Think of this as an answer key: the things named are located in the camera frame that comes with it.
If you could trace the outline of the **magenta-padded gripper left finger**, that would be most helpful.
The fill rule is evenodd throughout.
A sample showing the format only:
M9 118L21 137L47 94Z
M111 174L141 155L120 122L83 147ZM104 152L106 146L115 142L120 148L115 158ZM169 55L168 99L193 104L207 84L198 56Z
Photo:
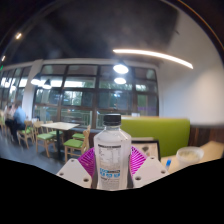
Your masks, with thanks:
M84 188L97 189L98 175L94 149L89 149L78 159L69 159L58 171L57 176Z

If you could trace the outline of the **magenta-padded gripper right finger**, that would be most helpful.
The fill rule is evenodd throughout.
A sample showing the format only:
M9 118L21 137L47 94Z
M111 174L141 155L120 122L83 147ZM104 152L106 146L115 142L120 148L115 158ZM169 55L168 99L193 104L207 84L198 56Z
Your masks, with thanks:
M168 171L155 156L147 157L131 147L129 171L134 188L140 188L168 175Z

